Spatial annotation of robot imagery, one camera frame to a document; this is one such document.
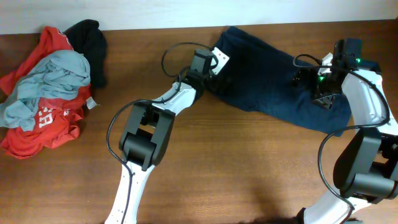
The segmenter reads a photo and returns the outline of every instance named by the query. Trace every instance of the wooden table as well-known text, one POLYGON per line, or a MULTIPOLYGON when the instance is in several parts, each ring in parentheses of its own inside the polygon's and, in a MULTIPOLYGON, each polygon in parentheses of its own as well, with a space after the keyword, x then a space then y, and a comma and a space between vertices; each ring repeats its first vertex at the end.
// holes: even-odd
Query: wooden table
MULTIPOLYGON (((363 58, 379 62, 383 88, 398 117, 397 21, 242 26, 289 54, 322 58, 339 39, 363 39, 363 58)), ((95 91, 101 106, 81 122, 79 139, 17 160, 0 155, 0 223, 103 223, 111 211, 121 165, 109 154, 105 133, 115 112, 138 98, 157 98, 172 82, 161 71, 163 51, 177 42, 214 44, 225 27, 107 31, 109 84, 95 91)), ((35 47, 37 34, 0 36, 1 75, 15 69, 35 47)), ((167 59, 177 71, 193 48, 167 59)), ((117 149, 127 119, 111 135, 117 149)), ((353 137, 348 131, 325 147, 323 166, 333 165, 353 137)), ((209 93, 175 120, 169 148, 146 185, 139 223, 238 223, 291 217, 325 192, 317 151, 325 134, 261 113, 245 113, 209 93)), ((397 223, 398 200, 354 214, 366 223, 397 223)))

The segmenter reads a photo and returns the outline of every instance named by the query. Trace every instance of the navy blue cloth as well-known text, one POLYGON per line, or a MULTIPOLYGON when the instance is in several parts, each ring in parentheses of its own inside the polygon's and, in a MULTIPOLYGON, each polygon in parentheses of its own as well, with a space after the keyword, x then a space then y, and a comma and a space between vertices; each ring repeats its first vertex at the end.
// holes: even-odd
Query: navy blue cloth
POLYGON ((337 96, 331 109, 324 110, 311 102, 309 90, 293 86, 298 68, 291 55, 236 27, 223 32, 215 47, 230 57, 208 86, 219 99, 324 133, 347 126, 351 110, 345 96, 337 96))

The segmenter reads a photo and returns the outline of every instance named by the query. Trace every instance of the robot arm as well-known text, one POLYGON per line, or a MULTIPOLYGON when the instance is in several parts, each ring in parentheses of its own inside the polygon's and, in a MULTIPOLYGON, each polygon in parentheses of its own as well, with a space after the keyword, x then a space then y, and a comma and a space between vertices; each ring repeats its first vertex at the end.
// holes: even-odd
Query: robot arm
MULTIPOLYGON (((160 98, 167 99, 175 93, 178 82, 173 83, 171 89, 160 98)), ((121 223, 123 213, 126 212, 124 223, 135 224, 137 221, 138 205, 149 174, 162 160, 169 141, 174 117, 185 108, 193 104, 196 89, 181 83, 178 93, 164 104, 153 103, 135 105, 131 111, 124 134, 121 148, 127 152, 127 166, 134 174, 132 177, 129 205, 126 208, 129 187, 129 172, 122 166, 121 180, 116 198, 105 224, 121 223), (149 124, 155 127, 153 134, 139 129, 139 125, 149 124)))
POLYGON ((174 119, 202 96, 203 82, 213 75, 212 71, 222 68, 217 62, 217 55, 209 50, 197 49, 186 77, 173 83, 169 91, 154 101, 169 99, 174 95, 171 99, 165 103, 148 101, 134 104, 119 142, 123 159, 133 176, 130 178, 129 171, 122 166, 119 188, 105 224, 137 223, 138 206, 146 181, 166 152, 174 119), (140 125, 152 126, 154 132, 149 133, 141 129, 140 125))
MULTIPOLYGON (((361 65, 360 40, 346 39, 336 43, 334 55, 327 55, 322 65, 335 65, 355 69, 355 73, 376 86, 382 97, 382 77, 378 65, 364 62, 361 65)), ((359 209, 377 204, 383 199, 394 199, 398 195, 398 124, 391 110, 384 106, 382 99, 362 79, 350 74, 321 68, 317 74, 318 97, 314 101, 326 108, 331 105, 333 96, 339 91, 346 95, 353 114, 355 125, 378 124, 387 117, 388 123, 375 128, 360 128, 355 137, 338 158, 333 171, 334 189, 359 209), (335 83, 341 89, 335 89, 335 83), (377 153, 388 161, 375 162, 377 153)), ((330 191, 313 206, 299 213, 302 223, 341 223, 349 215, 349 206, 335 197, 330 191)))

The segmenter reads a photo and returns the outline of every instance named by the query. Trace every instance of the black cable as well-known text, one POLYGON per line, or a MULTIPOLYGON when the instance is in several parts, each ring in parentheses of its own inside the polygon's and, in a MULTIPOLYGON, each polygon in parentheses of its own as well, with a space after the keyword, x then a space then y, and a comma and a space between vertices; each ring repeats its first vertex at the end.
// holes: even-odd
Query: black cable
POLYGON ((348 69, 344 69, 344 68, 340 68, 340 67, 336 67, 336 66, 321 65, 321 64, 322 64, 322 61, 321 61, 321 63, 319 63, 319 61, 321 61, 321 60, 319 60, 319 59, 317 59, 317 58, 315 58, 315 57, 313 57, 313 56, 311 56, 311 55, 300 54, 300 55, 296 56, 296 57, 293 59, 293 65, 294 65, 295 67, 298 67, 298 68, 308 68, 308 69, 310 69, 310 68, 330 68, 330 69, 337 70, 337 71, 339 71, 339 72, 345 72, 345 73, 352 74, 352 75, 354 75, 355 77, 357 77, 357 78, 361 79, 362 81, 364 81, 365 83, 367 83, 367 84, 370 86, 370 88, 372 88, 372 89, 376 92, 376 94, 378 95, 378 97, 379 97, 380 100, 382 101, 383 106, 384 106, 384 108, 385 108, 385 110, 386 110, 386 118, 384 118, 380 123, 377 123, 377 124, 359 124, 359 125, 353 125, 353 126, 348 126, 348 127, 345 127, 345 128, 338 129, 338 130, 333 131, 332 133, 328 134, 328 135, 323 139, 323 141, 321 142, 321 144, 320 144, 320 146, 319 146, 319 150, 318 150, 318 171, 319 171, 319 175, 320 175, 320 177, 321 177, 321 179, 322 179, 322 182, 325 184, 326 188, 327 188, 334 196, 336 196, 336 197, 339 198, 340 200, 344 201, 344 202, 347 203, 348 206, 349 206, 348 214, 347 214, 347 216, 345 217, 345 219, 341 222, 341 223, 344 223, 345 221, 347 221, 347 220, 350 218, 350 216, 351 216, 351 214, 353 213, 353 211, 354 211, 355 208, 354 208, 354 205, 353 205, 349 200, 347 200, 346 198, 343 198, 343 197, 342 197, 339 193, 337 193, 332 187, 330 187, 330 184, 329 184, 328 181, 326 180, 325 175, 323 174, 323 171, 322 171, 322 151, 323 151, 323 147, 325 146, 327 140, 329 140, 329 139, 330 139, 333 135, 335 135, 336 133, 340 133, 340 132, 342 132, 342 131, 347 131, 347 130, 352 130, 352 129, 358 129, 358 128, 376 128, 376 127, 380 127, 380 126, 382 126, 382 125, 387 124, 387 123, 390 121, 390 109, 389 109, 389 107, 388 107, 387 100, 385 99, 385 97, 383 96, 383 94, 380 92, 380 90, 377 88, 377 86, 376 86, 375 84, 371 83, 368 79, 366 79, 366 78, 362 77, 361 75, 358 75, 357 73, 354 73, 353 71, 348 70, 348 69), (319 65, 319 66, 302 66, 302 65, 297 65, 297 64, 296 64, 296 60, 297 60, 299 57, 309 57, 309 58, 311 58, 311 59, 314 59, 314 61, 316 61, 317 64, 320 64, 320 65, 319 65))
POLYGON ((206 46, 206 45, 204 45, 204 44, 195 43, 195 42, 181 42, 181 43, 177 43, 177 44, 174 44, 173 46, 169 47, 169 49, 167 49, 167 50, 163 53, 162 61, 160 62, 161 66, 162 66, 163 72, 164 72, 168 77, 175 78, 175 77, 178 76, 178 74, 177 74, 177 75, 170 75, 169 73, 166 72, 166 69, 164 68, 164 58, 166 57, 166 55, 167 55, 168 52, 170 52, 172 49, 174 49, 174 48, 176 48, 176 47, 178 47, 178 46, 181 46, 181 45, 196 45, 196 46, 204 47, 204 48, 210 50, 210 47, 209 47, 209 46, 206 46))

